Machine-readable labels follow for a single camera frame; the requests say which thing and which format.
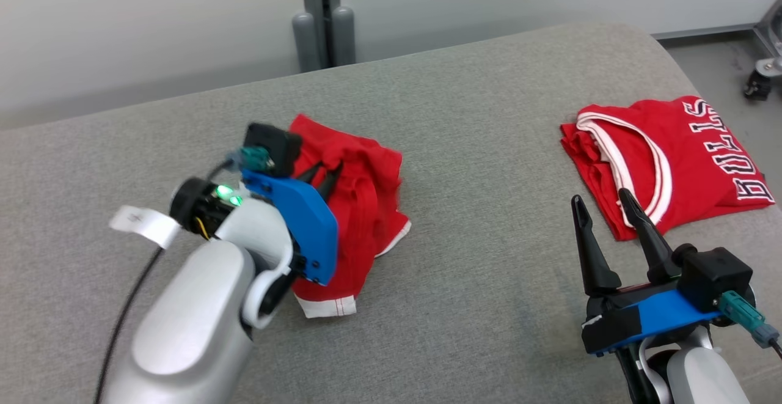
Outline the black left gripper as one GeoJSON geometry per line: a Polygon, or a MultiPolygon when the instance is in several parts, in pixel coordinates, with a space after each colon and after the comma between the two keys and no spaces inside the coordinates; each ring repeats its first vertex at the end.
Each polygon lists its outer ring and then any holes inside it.
{"type": "MultiPolygon", "coordinates": [[[[316,163],[299,174],[296,179],[317,186],[316,191],[325,202],[334,193],[343,170],[343,163],[330,170],[316,163]]],[[[215,238],[222,223],[239,207],[243,197],[229,186],[218,185],[199,177],[190,177],[174,191],[169,215],[187,232],[215,238]]]]}

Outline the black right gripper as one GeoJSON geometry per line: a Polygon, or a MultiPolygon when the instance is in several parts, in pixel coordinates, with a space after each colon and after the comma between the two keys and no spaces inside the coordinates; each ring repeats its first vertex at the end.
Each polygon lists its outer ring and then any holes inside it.
{"type": "Polygon", "coordinates": [[[622,287],[621,279],[610,270],[594,236],[593,220],[583,198],[576,194],[571,199],[571,209],[583,289],[589,296],[586,304],[587,320],[592,320],[610,309],[622,309],[657,293],[668,292],[676,287],[681,275],[681,269],[673,262],[670,245],[643,211],[633,193],[629,189],[621,188],[618,190],[618,198],[645,254],[649,282],[622,287]]]}

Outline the red shorts white trim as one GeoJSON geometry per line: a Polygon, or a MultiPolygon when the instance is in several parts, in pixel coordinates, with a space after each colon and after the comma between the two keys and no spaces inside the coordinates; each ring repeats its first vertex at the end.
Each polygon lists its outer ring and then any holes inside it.
{"type": "Polygon", "coordinates": [[[295,117],[290,131],[302,137],[296,176],[316,163],[330,170],[343,163],[329,199],[338,222],[335,274],[327,286],[299,279],[294,295],[307,318],[352,315],[375,259],[411,228],[399,209],[403,156],[374,139],[329,128],[304,114],[295,117]]]}

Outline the red white Bulls jersey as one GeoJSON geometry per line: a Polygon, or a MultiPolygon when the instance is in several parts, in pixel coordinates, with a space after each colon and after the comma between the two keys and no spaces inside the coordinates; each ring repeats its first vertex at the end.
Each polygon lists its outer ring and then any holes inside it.
{"type": "Polygon", "coordinates": [[[560,129],[565,153],[617,241],[637,236],[620,189],[662,233],[775,203],[751,156],[703,98],[589,105],[560,129]]]}

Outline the black caster wheel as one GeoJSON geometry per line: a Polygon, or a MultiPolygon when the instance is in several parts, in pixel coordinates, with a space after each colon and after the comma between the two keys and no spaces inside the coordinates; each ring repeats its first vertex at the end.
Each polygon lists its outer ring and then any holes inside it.
{"type": "Polygon", "coordinates": [[[772,79],[763,72],[755,69],[745,82],[743,95],[746,100],[766,101],[772,91],[772,79]]]}

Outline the grey metal stand leg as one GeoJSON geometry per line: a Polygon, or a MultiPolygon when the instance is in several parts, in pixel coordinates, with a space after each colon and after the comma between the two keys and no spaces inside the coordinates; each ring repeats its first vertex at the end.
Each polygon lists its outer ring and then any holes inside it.
{"type": "Polygon", "coordinates": [[[765,51],[755,70],[766,78],[782,76],[782,0],[773,3],[753,31],[765,51]]]}

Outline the grey metal partition post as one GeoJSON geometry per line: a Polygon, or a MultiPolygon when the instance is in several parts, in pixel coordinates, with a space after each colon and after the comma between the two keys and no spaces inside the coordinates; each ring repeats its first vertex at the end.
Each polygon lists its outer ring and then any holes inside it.
{"type": "Polygon", "coordinates": [[[342,0],[302,0],[293,17],[299,69],[315,72],[356,62],[355,14],[342,0]]]}

